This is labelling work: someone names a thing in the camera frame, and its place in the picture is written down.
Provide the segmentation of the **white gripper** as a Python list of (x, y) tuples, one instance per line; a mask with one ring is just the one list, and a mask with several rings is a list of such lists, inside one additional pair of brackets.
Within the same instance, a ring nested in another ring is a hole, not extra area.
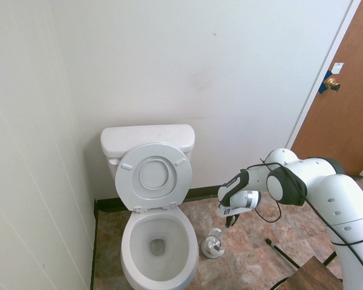
[(218, 217), (226, 218), (226, 224), (225, 224), (226, 228), (234, 226), (234, 224), (236, 223), (236, 221), (240, 216), (239, 215), (240, 213), (242, 213), (242, 208), (225, 207), (221, 204), (217, 208)]

